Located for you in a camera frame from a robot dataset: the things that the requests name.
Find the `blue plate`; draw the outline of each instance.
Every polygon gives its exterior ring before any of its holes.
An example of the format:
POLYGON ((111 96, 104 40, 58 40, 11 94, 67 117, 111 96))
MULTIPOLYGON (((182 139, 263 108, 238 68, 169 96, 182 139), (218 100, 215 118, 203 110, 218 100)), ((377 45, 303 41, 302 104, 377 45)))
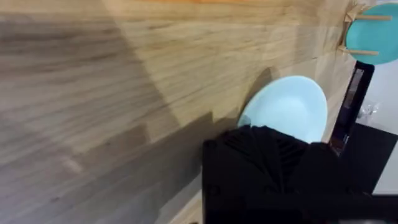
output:
POLYGON ((271 82, 245 107, 238 126, 268 126, 302 141, 322 139, 328 106, 322 89, 312 79, 291 76, 271 82))
POLYGON ((355 20, 346 35, 346 47, 353 50, 375 50, 379 55, 353 54, 356 60, 371 65, 398 58, 398 4, 374 6, 364 15, 392 16, 391 21, 355 20))

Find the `wooden table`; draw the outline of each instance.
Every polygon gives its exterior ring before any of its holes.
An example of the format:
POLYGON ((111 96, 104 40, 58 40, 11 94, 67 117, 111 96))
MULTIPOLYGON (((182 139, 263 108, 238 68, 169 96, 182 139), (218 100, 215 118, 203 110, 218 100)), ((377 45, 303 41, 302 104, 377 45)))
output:
POLYGON ((323 88, 327 141, 354 66, 336 51, 350 4, 1 1, 0 223, 168 222, 200 189, 181 192, 202 140, 287 75, 323 88))

